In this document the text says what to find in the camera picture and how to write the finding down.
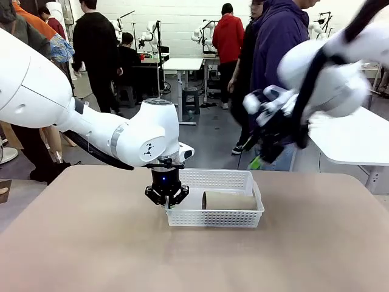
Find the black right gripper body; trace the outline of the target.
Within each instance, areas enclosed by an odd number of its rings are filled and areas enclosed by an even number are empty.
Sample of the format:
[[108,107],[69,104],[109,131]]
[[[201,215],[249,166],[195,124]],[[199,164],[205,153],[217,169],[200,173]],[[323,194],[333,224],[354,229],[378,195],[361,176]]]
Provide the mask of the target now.
[[282,109],[277,112],[262,112],[256,119],[257,126],[253,136],[260,146],[260,158],[266,163],[273,163],[291,143],[290,117]]

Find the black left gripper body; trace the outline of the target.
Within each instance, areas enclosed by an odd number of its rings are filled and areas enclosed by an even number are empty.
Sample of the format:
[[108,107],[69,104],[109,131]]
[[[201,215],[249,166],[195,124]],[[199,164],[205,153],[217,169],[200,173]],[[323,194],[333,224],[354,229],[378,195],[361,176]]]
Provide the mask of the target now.
[[152,170],[152,188],[159,196],[175,196],[181,189],[178,169],[169,169],[166,172]]

